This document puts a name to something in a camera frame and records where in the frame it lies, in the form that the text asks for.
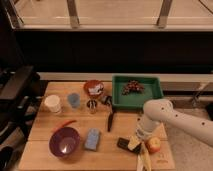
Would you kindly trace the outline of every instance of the orange bowl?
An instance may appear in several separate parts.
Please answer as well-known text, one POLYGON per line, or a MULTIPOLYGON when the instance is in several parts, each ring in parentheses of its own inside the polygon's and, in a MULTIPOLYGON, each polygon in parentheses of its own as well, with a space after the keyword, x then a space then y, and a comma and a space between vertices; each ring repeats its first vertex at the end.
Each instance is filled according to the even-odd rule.
POLYGON ((90 98, 97 99, 103 94, 104 84, 99 80, 89 80, 84 84, 84 91, 90 98))

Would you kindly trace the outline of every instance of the green plastic tray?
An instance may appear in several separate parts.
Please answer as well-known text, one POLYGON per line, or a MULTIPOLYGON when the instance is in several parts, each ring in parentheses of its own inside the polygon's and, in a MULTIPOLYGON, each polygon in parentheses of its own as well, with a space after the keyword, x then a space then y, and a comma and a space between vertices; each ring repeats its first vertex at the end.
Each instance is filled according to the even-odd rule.
POLYGON ((163 92, 159 79, 156 77, 136 77, 136 76, 113 76, 112 81, 112 104, 116 109, 143 109, 147 100, 160 99, 163 92), (144 86, 143 93, 131 92, 123 95, 123 87, 131 80, 137 80, 144 86))

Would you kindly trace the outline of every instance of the wooden cutting board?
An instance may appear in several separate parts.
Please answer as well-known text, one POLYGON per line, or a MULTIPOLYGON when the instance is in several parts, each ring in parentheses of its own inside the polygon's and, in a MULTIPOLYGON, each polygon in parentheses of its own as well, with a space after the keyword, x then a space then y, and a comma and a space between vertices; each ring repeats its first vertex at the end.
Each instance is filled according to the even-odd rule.
MULTIPOLYGON (((116 144, 119 137, 128 139, 134 133, 139 115, 135 112, 118 111, 115 114, 111 132, 107 132, 109 111, 106 106, 98 103, 98 112, 89 113, 85 107, 88 97, 82 89, 83 84, 83 82, 49 83, 45 96, 59 95, 62 100, 62 113, 61 115, 50 113, 42 102, 19 164, 21 171, 136 170, 137 155, 118 148, 116 144), (71 92, 79 93, 81 96, 79 109, 72 109, 66 100, 71 92), (81 143, 72 155, 65 159, 58 159, 49 150, 49 139, 55 126, 69 119, 77 120, 69 126, 79 132, 81 143), (96 152, 84 149, 84 142, 90 128, 97 128, 101 132, 96 152)), ((111 82, 105 82, 104 85, 107 92, 111 92, 111 82)), ((153 170, 173 170, 175 165, 163 124, 155 130, 154 135, 161 139, 162 148, 150 156, 153 170)))

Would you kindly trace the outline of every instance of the apple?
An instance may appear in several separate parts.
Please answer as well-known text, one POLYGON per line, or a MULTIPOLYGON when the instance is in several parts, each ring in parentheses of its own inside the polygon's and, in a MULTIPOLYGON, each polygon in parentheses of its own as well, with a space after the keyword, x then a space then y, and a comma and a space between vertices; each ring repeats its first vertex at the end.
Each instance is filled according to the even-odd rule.
POLYGON ((161 141, 158 137, 149 138, 145 144, 149 153, 155 153, 161 149, 161 141))

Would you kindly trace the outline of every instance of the white cup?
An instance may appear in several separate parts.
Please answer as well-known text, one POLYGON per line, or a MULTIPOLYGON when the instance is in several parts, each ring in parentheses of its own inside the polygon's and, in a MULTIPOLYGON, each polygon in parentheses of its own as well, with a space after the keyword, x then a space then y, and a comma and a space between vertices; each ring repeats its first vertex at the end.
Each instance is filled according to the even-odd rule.
POLYGON ((53 113, 61 112, 61 100, 60 97, 57 95, 47 96, 44 100, 44 104, 53 113))

